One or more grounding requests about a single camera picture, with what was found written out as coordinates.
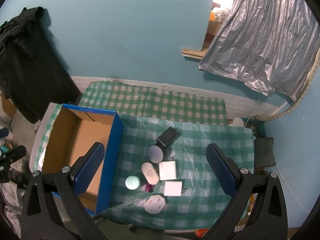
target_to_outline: open box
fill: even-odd
[[[54,173],[72,166],[95,142],[106,155],[87,191],[79,200],[90,215],[109,207],[118,149],[124,125],[116,111],[63,104],[54,121],[45,150],[42,173]]]

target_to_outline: floor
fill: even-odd
[[[36,131],[39,127],[40,121],[36,124],[31,124],[20,112],[17,110],[12,118],[11,130],[14,134],[13,144],[24,145],[27,149],[26,159],[30,159],[33,143],[36,139]]]

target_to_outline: orange object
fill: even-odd
[[[213,12],[210,13],[209,21],[214,21],[215,14]]]
[[[209,231],[210,228],[206,228],[206,229],[196,229],[195,230],[195,234],[198,236],[198,237],[203,237],[208,231]]]

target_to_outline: plastic sheet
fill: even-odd
[[[234,0],[199,69],[296,101],[319,45],[320,27],[304,0]]]

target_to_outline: black jacket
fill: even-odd
[[[0,27],[0,89],[31,123],[50,102],[75,104],[81,94],[47,41],[43,14],[42,7],[24,8]]]

